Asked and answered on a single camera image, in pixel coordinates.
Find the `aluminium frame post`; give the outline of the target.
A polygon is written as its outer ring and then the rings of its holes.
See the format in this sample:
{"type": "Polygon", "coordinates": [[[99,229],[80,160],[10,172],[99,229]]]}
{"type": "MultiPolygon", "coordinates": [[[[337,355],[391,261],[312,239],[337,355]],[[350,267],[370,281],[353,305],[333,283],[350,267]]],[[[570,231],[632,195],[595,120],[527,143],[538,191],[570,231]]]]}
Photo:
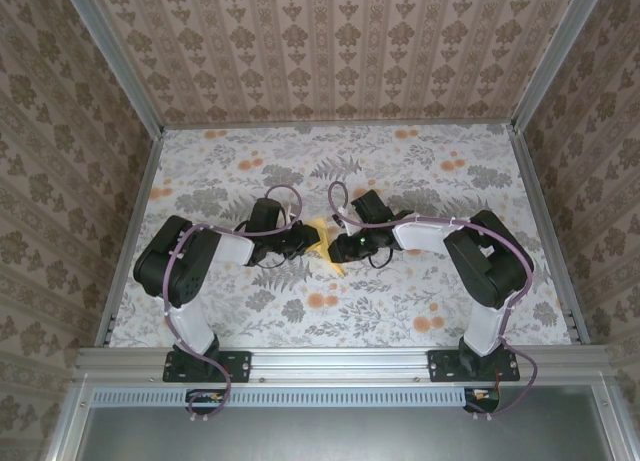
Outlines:
{"type": "Polygon", "coordinates": [[[91,411],[93,388],[72,385],[61,408],[45,461],[76,461],[91,411]]]}
{"type": "Polygon", "coordinates": [[[571,0],[511,119],[515,133],[531,121],[599,0],[571,0]]]}
{"type": "Polygon", "coordinates": [[[153,141],[159,140],[164,122],[143,86],[142,76],[136,72],[126,53],[125,43],[117,39],[116,31],[111,27],[105,11],[97,0],[70,1],[149,136],[153,141]]]}
{"type": "Polygon", "coordinates": [[[623,429],[619,402],[612,387],[598,384],[592,388],[592,391],[613,461],[632,461],[623,429]]]}

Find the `aluminium back rail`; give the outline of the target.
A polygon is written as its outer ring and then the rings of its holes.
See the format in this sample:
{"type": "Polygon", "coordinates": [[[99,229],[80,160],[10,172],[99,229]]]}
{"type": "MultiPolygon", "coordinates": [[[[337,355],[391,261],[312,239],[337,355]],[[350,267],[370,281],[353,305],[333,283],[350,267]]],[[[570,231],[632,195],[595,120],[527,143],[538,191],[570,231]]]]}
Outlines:
{"type": "Polygon", "coordinates": [[[163,129],[170,130],[206,130],[206,129],[258,129],[258,128],[298,128],[298,127],[345,127],[345,126],[423,126],[423,125],[459,125],[469,126],[478,124],[512,125],[508,118],[488,119],[396,119],[396,120],[337,120],[337,121],[281,121],[281,122],[227,122],[200,124],[166,124],[163,129]]]}

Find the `floral patterned table cover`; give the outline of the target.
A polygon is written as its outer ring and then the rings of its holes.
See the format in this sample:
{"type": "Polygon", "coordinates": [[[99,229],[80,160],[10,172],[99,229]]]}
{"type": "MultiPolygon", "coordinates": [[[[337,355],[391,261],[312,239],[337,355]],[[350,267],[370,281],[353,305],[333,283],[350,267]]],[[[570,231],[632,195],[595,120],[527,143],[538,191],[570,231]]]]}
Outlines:
{"type": "MultiPolygon", "coordinates": [[[[470,217],[493,211],[534,263],[509,318],[513,345],[570,340],[543,244],[502,124],[175,130],[164,136],[136,246],[172,215],[234,228],[269,196],[304,221],[375,191],[394,211],[470,217]]],[[[213,264],[199,300],[226,347],[451,346],[471,298],[446,256],[381,251],[333,268],[318,254],[260,267],[213,264]]]]}

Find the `yellow paper sheet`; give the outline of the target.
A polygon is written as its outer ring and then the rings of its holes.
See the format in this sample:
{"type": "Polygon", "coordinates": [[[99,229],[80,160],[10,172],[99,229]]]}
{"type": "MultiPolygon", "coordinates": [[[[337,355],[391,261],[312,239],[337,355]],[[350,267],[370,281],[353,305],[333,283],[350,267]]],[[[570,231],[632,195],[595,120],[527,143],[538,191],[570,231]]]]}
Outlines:
{"type": "Polygon", "coordinates": [[[307,249],[307,253],[317,252],[326,262],[329,263],[339,276],[343,277],[345,275],[343,269],[338,264],[334,263],[329,255],[330,237],[325,219],[313,219],[308,222],[308,225],[316,230],[319,241],[309,247],[307,249]]]}

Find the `aluminium front rail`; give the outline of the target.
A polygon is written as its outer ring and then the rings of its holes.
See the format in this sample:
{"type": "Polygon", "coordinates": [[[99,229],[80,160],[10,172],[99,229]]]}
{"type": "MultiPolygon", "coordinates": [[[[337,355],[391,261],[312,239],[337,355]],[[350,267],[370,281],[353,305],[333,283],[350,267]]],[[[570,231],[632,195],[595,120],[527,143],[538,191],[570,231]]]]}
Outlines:
{"type": "MultiPolygon", "coordinates": [[[[538,367],[537,386],[598,385],[615,382],[604,347],[595,345],[518,346],[522,386],[538,367]]],[[[250,386],[436,385],[429,376],[429,347],[251,348],[250,386]]],[[[72,383],[94,386],[159,387],[166,348],[84,348],[72,383]]]]}

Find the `steel sheet panel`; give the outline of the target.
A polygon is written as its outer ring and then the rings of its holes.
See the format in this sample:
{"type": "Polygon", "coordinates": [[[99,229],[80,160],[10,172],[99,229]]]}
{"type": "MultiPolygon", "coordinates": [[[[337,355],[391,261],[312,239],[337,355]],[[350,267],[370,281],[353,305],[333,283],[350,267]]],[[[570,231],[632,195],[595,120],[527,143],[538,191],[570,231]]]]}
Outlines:
{"type": "Polygon", "coordinates": [[[77,461],[613,461],[593,417],[530,409],[487,421],[460,409],[98,408],[77,461]]]}

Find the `small black controller board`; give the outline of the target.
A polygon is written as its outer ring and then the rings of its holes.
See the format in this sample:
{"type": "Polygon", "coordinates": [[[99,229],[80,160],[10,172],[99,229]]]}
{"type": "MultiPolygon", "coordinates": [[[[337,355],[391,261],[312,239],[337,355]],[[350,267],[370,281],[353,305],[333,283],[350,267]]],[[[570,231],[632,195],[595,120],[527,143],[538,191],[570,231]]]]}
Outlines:
{"type": "Polygon", "coordinates": [[[465,388],[465,405],[463,409],[469,413],[493,413],[500,403],[498,388],[465,388]]]}
{"type": "Polygon", "coordinates": [[[186,410],[192,416],[213,415],[226,403],[225,389],[192,389],[185,394],[186,410]]]}

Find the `aluminium side rail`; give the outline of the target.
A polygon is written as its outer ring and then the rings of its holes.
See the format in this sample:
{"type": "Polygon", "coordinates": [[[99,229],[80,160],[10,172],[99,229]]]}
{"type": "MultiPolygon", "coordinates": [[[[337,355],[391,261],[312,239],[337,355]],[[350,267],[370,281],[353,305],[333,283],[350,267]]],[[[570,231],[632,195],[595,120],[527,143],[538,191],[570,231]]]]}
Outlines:
{"type": "Polygon", "coordinates": [[[149,158],[141,179],[126,236],[123,241],[118,263],[114,271],[113,280],[104,305],[100,325],[94,341],[94,346],[98,348],[109,346],[110,344],[113,326],[122,301],[129,269],[135,253],[137,238],[139,236],[144,212],[151,193],[155,173],[158,169],[162,149],[163,136],[160,135],[158,138],[153,140],[151,145],[149,158]]]}
{"type": "Polygon", "coordinates": [[[570,339],[574,344],[588,345],[591,339],[524,135],[512,128],[510,141],[570,339]]]}

